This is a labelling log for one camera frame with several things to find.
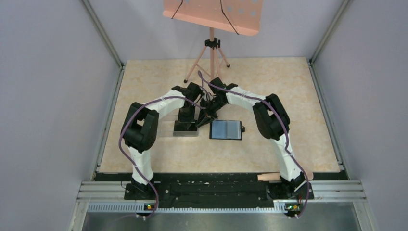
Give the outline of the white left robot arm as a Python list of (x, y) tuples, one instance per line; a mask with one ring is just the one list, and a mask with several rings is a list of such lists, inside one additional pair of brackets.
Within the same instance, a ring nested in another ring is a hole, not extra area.
[(122, 152), (131, 161), (133, 173), (131, 184), (143, 199), (152, 197), (153, 171), (151, 148), (157, 138), (159, 121), (178, 110), (174, 122), (173, 137), (195, 137), (199, 134), (195, 120), (196, 100), (202, 96), (201, 87), (190, 83), (186, 88), (174, 86), (168, 93), (150, 102), (131, 104), (121, 129), (118, 145), (125, 144), (129, 153)]

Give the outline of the black leather card holder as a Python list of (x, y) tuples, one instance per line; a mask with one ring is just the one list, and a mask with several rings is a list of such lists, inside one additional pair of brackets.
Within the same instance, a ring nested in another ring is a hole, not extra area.
[(210, 124), (209, 139), (213, 140), (242, 140), (245, 127), (241, 121), (214, 120)]

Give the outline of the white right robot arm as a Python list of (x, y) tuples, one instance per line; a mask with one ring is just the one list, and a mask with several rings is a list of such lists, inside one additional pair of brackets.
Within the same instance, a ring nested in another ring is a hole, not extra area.
[(290, 144), (290, 118), (276, 94), (262, 96), (244, 90), (236, 84), (225, 85), (220, 78), (206, 83), (214, 97), (205, 101), (197, 121), (201, 127), (218, 118), (217, 112), (226, 104), (236, 105), (254, 113), (260, 134), (269, 140), (280, 165), (282, 192), (288, 198), (295, 198), (306, 187), (310, 192), (310, 179), (306, 170), (296, 160)]

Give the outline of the clear acrylic tray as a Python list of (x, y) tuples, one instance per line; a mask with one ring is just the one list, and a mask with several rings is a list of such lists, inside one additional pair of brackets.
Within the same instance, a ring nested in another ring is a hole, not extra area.
[(159, 120), (157, 135), (160, 138), (198, 137), (199, 130), (194, 117), (168, 114)]

